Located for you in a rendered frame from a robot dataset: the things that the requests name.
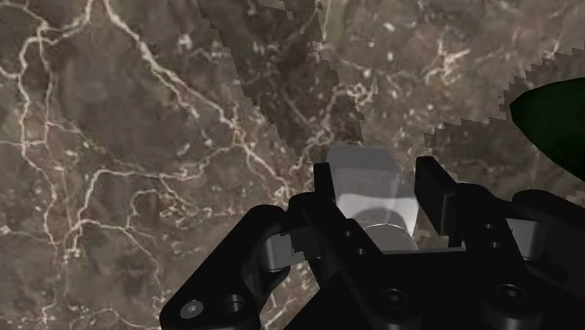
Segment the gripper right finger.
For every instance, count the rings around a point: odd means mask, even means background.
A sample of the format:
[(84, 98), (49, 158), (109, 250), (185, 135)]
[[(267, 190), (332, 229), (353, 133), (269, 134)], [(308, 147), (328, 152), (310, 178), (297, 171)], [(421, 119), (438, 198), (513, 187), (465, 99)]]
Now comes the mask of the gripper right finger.
[(509, 201), (415, 162), (415, 196), (465, 269), (477, 330), (585, 330), (585, 207), (540, 189)]

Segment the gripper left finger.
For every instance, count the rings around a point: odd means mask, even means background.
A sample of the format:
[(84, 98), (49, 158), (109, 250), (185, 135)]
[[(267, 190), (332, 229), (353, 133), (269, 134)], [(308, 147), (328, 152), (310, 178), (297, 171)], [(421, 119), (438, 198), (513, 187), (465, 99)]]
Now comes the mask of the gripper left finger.
[(293, 265), (308, 262), (320, 286), (285, 330), (384, 330), (383, 288), (368, 278), (383, 255), (335, 203), (330, 166), (288, 207), (251, 208), (165, 304), (162, 330), (261, 330), (260, 314)]

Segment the dark green rounded object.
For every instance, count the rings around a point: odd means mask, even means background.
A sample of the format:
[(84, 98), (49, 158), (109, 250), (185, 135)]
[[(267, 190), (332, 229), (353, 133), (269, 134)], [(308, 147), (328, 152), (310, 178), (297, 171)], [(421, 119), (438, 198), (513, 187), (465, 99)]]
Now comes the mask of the dark green rounded object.
[(509, 108), (513, 123), (539, 151), (585, 182), (585, 77), (524, 92)]

